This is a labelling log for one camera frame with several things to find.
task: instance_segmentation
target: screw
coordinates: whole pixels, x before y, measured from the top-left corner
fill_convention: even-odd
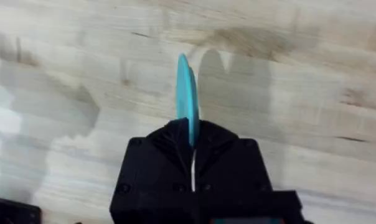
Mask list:
[[[178,192],[185,192],[187,187],[184,184],[173,184],[173,190]]]
[[[203,190],[204,190],[204,191],[212,190],[212,186],[211,186],[210,184],[205,184],[205,185],[203,186]]]
[[[118,193],[122,195],[127,194],[130,191],[130,188],[131,187],[128,184],[120,184]]]
[[[252,139],[246,139],[245,142],[244,142],[244,144],[245,144],[246,147],[254,146],[255,145],[255,141],[252,140]]]

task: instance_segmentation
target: blue object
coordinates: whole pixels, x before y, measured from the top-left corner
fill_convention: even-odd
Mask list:
[[[188,118],[189,144],[194,146],[199,135],[198,97],[195,75],[184,54],[178,58],[176,105],[177,118]]]

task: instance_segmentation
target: blue plastic piece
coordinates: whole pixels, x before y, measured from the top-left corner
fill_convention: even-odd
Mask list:
[[[176,105],[177,118],[188,118],[189,144],[193,147],[199,135],[199,107],[195,76],[184,54],[178,58]]]

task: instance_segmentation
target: wooden table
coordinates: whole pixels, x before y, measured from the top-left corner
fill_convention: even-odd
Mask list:
[[[203,119],[260,143],[315,223],[376,224],[376,0],[0,0],[0,197],[112,223],[133,136]]]

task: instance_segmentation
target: black object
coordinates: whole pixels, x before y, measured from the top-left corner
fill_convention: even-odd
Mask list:
[[[0,198],[0,224],[40,224],[39,207]]]
[[[130,140],[110,206],[116,224],[235,217],[306,223],[295,191],[273,191],[257,142],[208,121],[200,122],[194,146],[193,192],[187,127],[187,119],[178,119]]]

